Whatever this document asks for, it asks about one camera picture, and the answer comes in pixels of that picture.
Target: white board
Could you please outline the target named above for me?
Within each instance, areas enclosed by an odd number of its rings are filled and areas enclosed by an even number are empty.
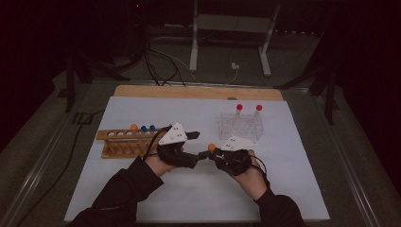
[[[156,128],[180,122],[186,131],[199,131],[197,140],[185,143],[184,150],[197,154],[210,143],[217,147],[221,112],[244,106],[252,113],[257,104],[264,132],[253,148],[268,169],[275,194],[290,196],[298,204],[303,219],[329,219],[316,178],[285,101],[211,100],[186,98],[111,97],[99,129],[128,129],[131,124]],[[106,182],[132,159],[101,159],[103,141],[95,140],[81,172],[74,196],[65,215],[72,220],[90,207]],[[258,206],[225,172],[210,160],[198,162],[194,169],[176,168],[162,177],[165,182],[146,201],[138,203],[138,222],[238,222],[260,220]]]

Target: cable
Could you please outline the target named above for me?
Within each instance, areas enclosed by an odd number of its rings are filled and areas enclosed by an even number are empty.
[[[172,59],[170,59],[170,58],[166,59],[166,58],[164,58],[164,57],[157,56],[157,55],[154,55],[154,54],[150,54],[150,53],[148,53],[148,52],[146,53],[146,55],[147,55],[147,62],[146,62],[146,64],[147,64],[149,73],[150,73],[150,75],[153,77],[153,79],[156,81],[156,84],[157,84],[157,85],[159,85],[159,86],[164,86],[165,84],[170,85],[170,84],[168,83],[168,81],[171,80],[171,79],[173,79],[177,74],[180,76],[180,79],[181,79],[181,81],[182,81],[182,83],[183,83],[183,80],[182,80],[182,78],[181,78],[181,73],[180,73],[180,71],[179,71],[177,65],[174,63],[174,61],[173,61]],[[163,59],[163,60],[165,60],[165,61],[169,61],[169,62],[173,65],[173,67],[174,67],[174,69],[175,69],[174,74],[173,74],[172,76],[170,76],[169,78],[167,78],[167,79],[163,79],[163,78],[156,72],[156,68],[150,63],[150,59],[149,59],[148,55],[151,55],[151,56],[154,56],[154,57]],[[160,80],[162,80],[163,83],[160,84],[159,81],[158,81],[158,79],[157,79],[156,77],[159,78]]]
[[[149,59],[148,59],[148,54],[147,52],[144,53],[144,58],[145,58],[145,64],[148,68],[148,71],[150,73],[150,76],[153,78],[154,82],[156,83],[157,86],[160,86],[159,84],[159,80],[156,78],[156,76],[158,77],[157,73],[153,72],[152,69],[155,71],[154,66],[150,64]]]
[[[89,116],[86,118],[86,120],[82,121],[82,122],[86,122],[87,120],[89,120],[90,118],[94,117],[96,114],[100,114],[104,112],[104,110],[102,111],[98,111],[95,113],[84,113],[84,114],[88,114]],[[26,214],[24,216],[22,216],[20,218],[20,220],[18,221],[16,226],[21,226],[22,223],[24,223],[25,219],[30,215],[30,213],[41,203],[41,201],[47,196],[47,194],[54,188],[54,186],[56,186],[56,184],[59,182],[59,180],[61,179],[62,175],[65,173],[65,171],[67,170],[67,168],[70,166],[71,160],[73,158],[73,155],[75,153],[75,147],[77,145],[77,141],[78,141],[78,136],[80,131],[82,130],[82,127],[84,126],[84,124],[80,124],[79,128],[77,130],[76,136],[74,138],[74,142],[73,142],[73,146],[71,147],[70,150],[70,155],[68,157],[67,163],[64,166],[64,169],[61,171],[61,173],[59,174],[59,176],[56,178],[56,181],[53,182],[50,187],[38,198],[38,200],[28,209],[28,211],[26,212]]]
[[[142,160],[147,160],[147,158],[149,157],[149,155],[153,155],[153,154],[149,154],[150,153],[150,149],[151,147],[153,147],[153,143],[156,140],[157,136],[160,135],[160,133],[162,133],[163,131],[169,131],[171,129],[172,126],[167,126],[164,128],[159,129],[156,134],[153,135],[153,138],[151,138],[150,143],[148,145],[148,149],[147,152],[145,153],[144,157],[142,158]]]
[[[157,53],[157,54],[159,54],[159,55],[164,56],[165,58],[163,58],[163,57],[161,57],[161,56],[157,56],[157,55],[152,55],[152,56],[161,58],[161,59],[163,59],[163,60],[169,61],[169,62],[174,66],[174,68],[175,68],[174,74],[173,74],[170,78],[165,79],[164,82],[163,82],[163,84],[162,84],[162,86],[163,86],[165,83],[168,84],[168,81],[171,80],[171,79],[173,79],[175,76],[177,76],[177,74],[179,75],[180,81],[181,81],[181,83],[183,84],[183,86],[184,86],[184,87],[186,86],[185,83],[183,82],[183,78],[182,78],[182,76],[181,76],[180,69],[177,67],[177,64],[174,62],[174,60],[171,59],[170,56],[166,55],[165,53],[162,53],[162,52],[153,50],[153,49],[150,49],[149,51],[152,51],[152,52],[155,52],[155,53]]]
[[[250,155],[250,156],[253,157],[253,158],[255,158],[257,161],[259,161],[259,162],[262,164],[262,166],[265,168],[265,171],[263,171],[261,167],[256,166],[256,165],[254,165],[254,164],[252,164],[252,166],[253,166],[253,167],[256,167],[256,168],[259,168],[260,171],[262,171],[263,174],[267,174],[268,171],[267,171],[266,166],[265,166],[265,164],[263,163],[263,161],[260,160],[258,157],[254,156],[254,155]]]
[[[236,76],[238,76],[238,69],[235,70],[235,76],[234,76],[234,78],[233,78],[230,82],[224,83],[223,85],[229,85],[230,83],[234,82],[234,80],[236,80]]]
[[[194,81],[196,81],[197,83],[202,84],[202,82],[200,82],[199,80],[197,80],[197,79],[195,78],[195,76],[194,76],[194,75],[192,74],[192,72],[189,70],[189,67],[188,67],[184,62],[182,62],[181,60],[177,59],[176,57],[173,57],[173,56],[171,56],[171,55],[168,55],[168,54],[166,54],[166,53],[163,53],[163,52],[161,52],[161,51],[159,51],[159,50],[155,50],[155,49],[152,49],[152,50],[155,51],[155,52],[157,52],[157,53],[159,53],[159,54],[163,54],[163,55],[169,56],[171,59],[173,59],[173,60],[178,61],[179,63],[181,63],[183,66],[185,66],[186,69],[188,69],[188,72],[189,72],[189,74],[191,75],[192,79],[193,79]]]
[[[269,82],[269,80],[270,80],[270,77],[266,78],[266,77],[261,76],[261,75],[258,73],[258,71],[255,69],[255,67],[253,66],[253,64],[251,64],[250,62],[245,61],[245,60],[243,60],[243,59],[241,59],[241,60],[238,61],[238,63],[241,63],[241,62],[247,63],[248,65],[250,65],[250,67],[252,68],[253,72],[254,72],[254,73],[260,78],[260,80],[263,82],[263,85],[268,86],[268,82]]]
[[[159,155],[159,153],[151,153],[151,154],[148,155],[148,157],[149,156],[156,156],[156,155]]]
[[[210,32],[209,35],[205,36],[205,37],[201,37],[201,38],[197,38],[197,40],[207,40],[208,38],[210,38],[216,31],[212,30]],[[177,36],[159,36],[156,37],[152,40],[150,40],[151,42],[153,41],[158,41],[158,40],[164,40],[164,39],[169,39],[169,40],[192,40],[192,36],[182,36],[182,37],[177,37]]]

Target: sleeve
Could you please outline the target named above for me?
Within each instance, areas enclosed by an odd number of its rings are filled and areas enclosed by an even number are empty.
[[[137,158],[128,169],[113,175],[92,207],[80,212],[68,226],[132,226],[137,202],[145,200],[162,184],[151,168]]]
[[[290,197],[274,195],[271,189],[255,201],[259,205],[263,227],[305,227],[301,212]]]

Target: white triangular marker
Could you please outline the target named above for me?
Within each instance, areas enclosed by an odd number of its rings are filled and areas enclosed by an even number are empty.
[[[238,136],[232,136],[221,146],[221,149],[227,151],[236,151],[239,149],[250,148],[255,145],[256,142],[252,140],[244,139]]]
[[[159,141],[159,145],[175,144],[187,140],[183,125],[176,123]]]

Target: orange cap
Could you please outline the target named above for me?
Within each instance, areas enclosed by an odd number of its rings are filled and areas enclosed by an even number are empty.
[[[215,149],[216,149],[216,145],[210,144],[209,146],[207,146],[207,149],[208,149],[210,152],[213,152],[213,151],[215,151]]]
[[[138,126],[135,124],[131,125],[131,131],[138,131]]]

